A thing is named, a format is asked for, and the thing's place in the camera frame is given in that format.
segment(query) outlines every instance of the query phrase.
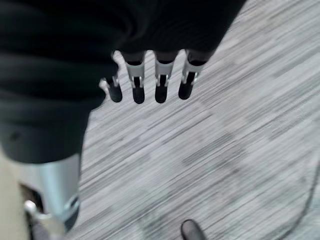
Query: black sleeve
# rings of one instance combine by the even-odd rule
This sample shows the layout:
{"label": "black sleeve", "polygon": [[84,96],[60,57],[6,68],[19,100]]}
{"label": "black sleeve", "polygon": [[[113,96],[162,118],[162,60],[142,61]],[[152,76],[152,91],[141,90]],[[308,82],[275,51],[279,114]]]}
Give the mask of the black sleeve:
{"label": "black sleeve", "polygon": [[143,34],[156,1],[2,0],[0,143],[20,162],[81,151],[88,116],[105,98],[111,52]]}

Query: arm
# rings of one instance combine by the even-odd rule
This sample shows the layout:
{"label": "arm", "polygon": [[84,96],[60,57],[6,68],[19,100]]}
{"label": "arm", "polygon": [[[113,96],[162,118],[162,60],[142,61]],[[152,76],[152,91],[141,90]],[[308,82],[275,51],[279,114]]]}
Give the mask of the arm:
{"label": "arm", "polygon": [[[56,232],[67,232],[77,218],[89,114],[105,97],[100,78],[118,70],[111,52],[144,32],[156,1],[132,2],[0,3],[1,160],[40,196],[37,214],[52,215],[61,225],[45,224]],[[7,214],[0,217],[7,220]]]}

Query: floor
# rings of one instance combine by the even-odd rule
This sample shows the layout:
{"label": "floor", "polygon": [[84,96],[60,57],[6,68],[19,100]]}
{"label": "floor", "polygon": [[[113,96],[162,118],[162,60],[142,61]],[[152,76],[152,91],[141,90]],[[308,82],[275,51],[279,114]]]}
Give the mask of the floor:
{"label": "floor", "polygon": [[165,104],[132,99],[91,116],[82,209],[67,240],[177,240],[186,218],[210,240],[320,236],[320,1],[249,0],[189,100],[181,53]]}

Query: black sweater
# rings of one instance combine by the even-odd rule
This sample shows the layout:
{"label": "black sweater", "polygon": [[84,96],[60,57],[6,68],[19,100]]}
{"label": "black sweater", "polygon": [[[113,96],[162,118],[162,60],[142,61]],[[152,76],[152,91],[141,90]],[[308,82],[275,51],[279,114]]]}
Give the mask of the black sweater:
{"label": "black sweater", "polygon": [[216,49],[245,1],[1,0],[0,142],[13,123],[87,118],[114,50]]}

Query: black cord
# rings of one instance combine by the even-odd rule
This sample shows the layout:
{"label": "black cord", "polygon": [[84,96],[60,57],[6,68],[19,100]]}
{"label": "black cord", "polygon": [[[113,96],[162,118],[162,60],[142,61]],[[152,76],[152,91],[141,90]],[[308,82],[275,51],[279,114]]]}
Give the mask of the black cord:
{"label": "black cord", "polygon": [[306,200],[304,208],[303,208],[302,212],[299,214],[298,219],[294,222],[294,224],[292,225],[292,227],[289,230],[287,230],[284,234],[280,235],[278,238],[276,238],[274,240],[284,240],[286,237],[288,237],[290,234],[292,234],[297,229],[297,227],[299,227],[299,225],[301,224],[304,217],[308,214],[309,208],[310,208],[311,203],[314,199],[314,195],[315,195],[316,188],[317,188],[318,181],[319,181],[319,176],[320,176],[320,161],[318,162],[316,169],[315,169],[314,180],[312,182],[312,185],[311,185],[311,188],[309,191],[308,199]]}

